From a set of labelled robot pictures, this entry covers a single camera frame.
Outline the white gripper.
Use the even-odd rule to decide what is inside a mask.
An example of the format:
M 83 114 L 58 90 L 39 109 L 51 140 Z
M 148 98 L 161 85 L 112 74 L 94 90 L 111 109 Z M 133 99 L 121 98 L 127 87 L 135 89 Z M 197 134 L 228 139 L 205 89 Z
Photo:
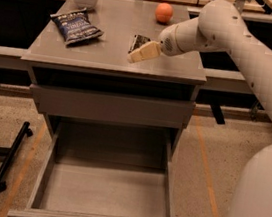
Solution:
M 175 39 L 175 29 L 175 26 L 169 26 L 161 31 L 160 35 L 158 35 L 160 44 L 155 41 L 150 41 L 132 50 L 127 54 L 128 62 L 135 63 L 157 58 L 161 55 L 161 52 L 168 56 L 177 54 L 178 49 Z

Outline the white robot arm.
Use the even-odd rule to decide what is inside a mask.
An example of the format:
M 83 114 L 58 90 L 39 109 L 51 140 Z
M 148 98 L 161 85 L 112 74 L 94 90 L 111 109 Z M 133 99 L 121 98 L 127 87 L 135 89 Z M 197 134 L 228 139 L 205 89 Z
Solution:
M 158 40 L 128 54 L 135 63 L 160 55 L 225 51 L 238 67 L 272 122 L 272 50 L 252 35 L 234 5 L 206 4 L 199 16 L 165 28 Z M 228 217 L 272 217 L 272 145 L 255 154 L 242 170 Z

